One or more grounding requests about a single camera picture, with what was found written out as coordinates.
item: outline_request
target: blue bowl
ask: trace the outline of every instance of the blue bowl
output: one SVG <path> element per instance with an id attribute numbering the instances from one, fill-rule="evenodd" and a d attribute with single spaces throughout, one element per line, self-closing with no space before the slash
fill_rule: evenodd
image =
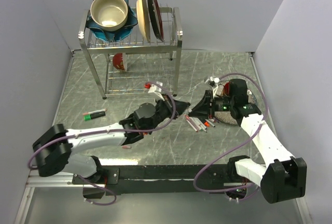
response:
<path id="1" fill-rule="evenodd" d="M 133 10 L 129 7 L 129 0 L 124 0 L 128 6 L 128 18 L 125 25 L 118 29 L 117 31 L 104 31 L 99 28 L 98 24 L 94 22 L 91 18 L 91 15 L 88 15 L 88 20 L 86 27 L 89 28 L 94 36 L 98 39 L 101 39 L 105 42 L 115 42 L 125 39 L 127 36 L 130 35 L 131 31 L 133 30 L 134 26 L 136 26 L 139 22 L 135 16 Z"/>

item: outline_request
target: cable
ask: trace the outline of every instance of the cable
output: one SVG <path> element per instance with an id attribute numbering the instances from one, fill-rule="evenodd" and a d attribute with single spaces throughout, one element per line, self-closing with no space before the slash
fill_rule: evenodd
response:
<path id="1" fill-rule="evenodd" d="M 164 87 L 162 87 L 161 85 L 157 84 L 156 82 L 152 82 L 152 81 L 148 81 L 147 83 L 149 84 L 153 84 L 155 86 L 157 86 L 158 88 L 160 88 L 162 91 L 165 92 L 165 94 L 170 98 L 171 100 L 171 103 L 172 103 L 172 106 L 173 106 L 173 112 L 172 112 L 172 115 L 170 117 L 170 119 L 162 126 L 160 127 L 157 127 L 157 128 L 154 128 L 154 129 L 149 129 L 149 130 L 131 130 L 131 129 L 113 129 L 113 130 L 101 130 L 101 131 L 93 131 L 93 132 L 85 132 L 85 133 L 79 133 L 78 135 L 69 135 L 69 136 L 64 136 L 64 137 L 59 137 L 59 138 L 56 138 L 46 144 L 44 144 L 43 146 L 41 146 L 40 148 L 38 148 L 33 154 L 32 156 L 29 158 L 28 162 L 27 162 L 27 166 L 28 168 L 30 168 L 31 170 L 36 170 L 37 167 L 33 167 L 31 165 L 32 163 L 32 160 L 42 151 L 44 150 L 45 148 L 55 144 L 55 143 L 58 143 L 60 141 L 63 141 L 63 140 L 66 140 L 66 139 L 70 139 L 70 138 L 75 138 L 75 137 L 79 137 L 79 136 L 88 136 L 88 135 L 95 135 L 95 134 L 100 134 L 100 133 L 111 133 L 111 132 L 154 132 L 154 131 L 158 131 L 160 129 L 163 129 L 165 128 L 166 126 L 168 126 L 172 120 L 175 118 L 175 114 L 176 114 L 176 105 L 175 105 L 175 101 L 173 99 L 173 96 L 172 94 Z M 88 202 L 94 204 L 94 205 L 99 205 L 99 206 L 108 206 L 108 205 L 111 205 L 113 204 L 115 201 L 116 201 L 116 195 L 109 189 L 106 189 L 106 188 L 102 188 L 88 180 L 86 180 L 85 178 L 83 178 L 82 176 L 80 175 L 77 175 L 80 179 L 82 179 L 84 182 L 96 187 L 96 188 L 99 188 L 99 189 L 102 189 L 104 191 L 107 191 L 109 193 L 111 193 L 113 196 L 114 196 L 114 200 L 110 203 L 98 203 L 98 202 L 93 202 L 89 199 L 86 199 Z"/>
<path id="2" fill-rule="evenodd" d="M 84 177 L 82 177 L 80 175 L 77 175 L 77 177 L 80 178 L 85 183 L 90 184 L 90 185 L 92 185 L 92 186 L 94 186 L 94 187 L 96 187 L 98 189 L 101 189 L 101 190 L 103 190 L 105 192 L 111 193 L 114 196 L 113 201 L 108 202 L 108 203 L 99 203 L 99 202 L 91 201 L 90 199 L 85 199 L 87 202 L 89 202 L 89 203 L 91 203 L 93 205 L 98 205 L 98 206 L 109 206 L 109 205 L 112 205 L 113 203 L 115 203 L 115 201 L 116 201 L 116 194 L 113 191 L 111 191 L 110 189 L 107 189 L 106 187 L 105 188 L 100 187 L 97 184 L 94 184 L 94 183 L 90 182 L 89 180 L 86 180 Z"/>
<path id="3" fill-rule="evenodd" d="M 258 89 L 258 91 L 260 92 L 262 98 L 263 98 L 263 101 L 264 101 L 264 104 L 265 104 L 265 114 L 263 115 L 263 118 L 262 118 L 262 121 L 264 121 L 267 117 L 267 114 L 268 114 L 268 104 L 267 104 L 267 101 L 266 101 L 266 98 L 265 98 L 265 95 L 264 93 L 262 92 L 261 88 L 259 87 L 259 85 L 252 79 L 250 78 L 249 76 L 245 75 L 245 74 L 241 74 L 241 73 L 230 73 L 230 74 L 227 74 L 227 75 L 223 75 L 221 77 L 219 77 L 220 80 L 222 80 L 223 78 L 225 77 L 228 77 L 228 76 L 231 76 L 231 75 L 240 75 L 240 76 L 243 76 L 245 78 L 247 78 L 248 80 L 250 80 Z M 221 158 L 223 158 L 224 156 L 232 153 L 233 151 L 241 148 L 242 146 L 245 146 L 246 144 L 248 144 L 250 141 L 253 140 L 253 138 L 259 133 L 260 129 L 262 127 L 262 124 L 260 124 L 256 130 L 256 132 L 251 136 L 249 137 L 245 142 L 243 142 L 241 145 L 238 145 L 236 146 L 235 148 L 233 149 L 230 149 L 226 152 L 224 152 L 223 154 L 221 154 L 219 157 L 217 157 L 216 159 L 214 159 L 212 162 L 208 163 L 206 166 L 204 166 L 197 174 L 196 176 L 194 177 L 193 179 L 193 186 L 195 189 L 197 189 L 198 191 L 201 191 L 201 192 L 208 192 L 208 193 L 222 193 L 222 192 L 226 192 L 226 191 L 232 191 L 232 190 L 237 190 L 237 189 L 244 189 L 244 188 L 247 188 L 247 187 L 250 187 L 254 184 L 247 184 L 247 185 L 244 185 L 244 186 L 239 186 L 239 187 L 234 187 L 234 188 L 228 188 L 228 189 L 201 189 L 197 186 L 197 179 L 198 177 L 208 168 L 210 167 L 212 164 L 214 164 L 215 162 L 217 162 L 218 160 L 220 160 Z"/>

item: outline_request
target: bowl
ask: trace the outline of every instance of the bowl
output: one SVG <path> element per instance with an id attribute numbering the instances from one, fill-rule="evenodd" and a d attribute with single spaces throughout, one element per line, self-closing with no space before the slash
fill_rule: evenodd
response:
<path id="1" fill-rule="evenodd" d="M 127 71 L 128 63 L 127 63 L 127 56 L 123 55 L 122 53 L 118 53 L 113 56 L 112 58 L 113 67 L 120 71 Z"/>
<path id="2" fill-rule="evenodd" d="M 125 0 L 94 0 L 90 13 L 102 30 L 116 31 L 127 21 L 128 5 Z"/>
<path id="3" fill-rule="evenodd" d="M 129 4 L 129 0 L 124 0 L 127 5 Z M 134 26 L 138 24 L 137 18 L 135 16 L 134 11 L 128 6 L 128 18 L 124 26 L 117 31 L 104 31 L 102 30 L 98 24 L 91 18 L 91 15 L 88 15 L 87 19 L 87 28 L 89 28 L 94 36 L 98 39 L 101 39 L 105 42 L 114 42 L 125 39 L 130 35 Z"/>

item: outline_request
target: beige bowl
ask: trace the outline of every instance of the beige bowl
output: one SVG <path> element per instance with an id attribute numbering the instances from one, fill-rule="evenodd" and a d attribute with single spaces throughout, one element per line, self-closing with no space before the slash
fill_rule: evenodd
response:
<path id="1" fill-rule="evenodd" d="M 94 0 L 90 12 L 101 29 L 116 31 L 127 21 L 128 5 L 124 0 Z"/>

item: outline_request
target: rack shelf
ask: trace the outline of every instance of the rack shelf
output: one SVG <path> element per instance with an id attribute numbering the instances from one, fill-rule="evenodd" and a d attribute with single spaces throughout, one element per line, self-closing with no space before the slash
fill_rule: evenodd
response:
<path id="1" fill-rule="evenodd" d="M 78 39 L 103 99 L 111 96 L 146 95 L 147 90 L 143 85 L 148 80 L 161 81 L 173 95 L 177 94 L 183 36 L 179 8 L 160 6 L 160 11 L 164 41 L 157 40 L 151 31 L 150 42 L 143 38 L 138 25 L 123 40 L 105 42 L 97 39 L 86 28 L 89 10 L 84 11 Z M 118 71 L 113 67 L 112 57 L 117 53 L 127 55 L 128 71 Z M 95 70 L 91 58 L 93 54 L 105 54 L 105 87 Z"/>

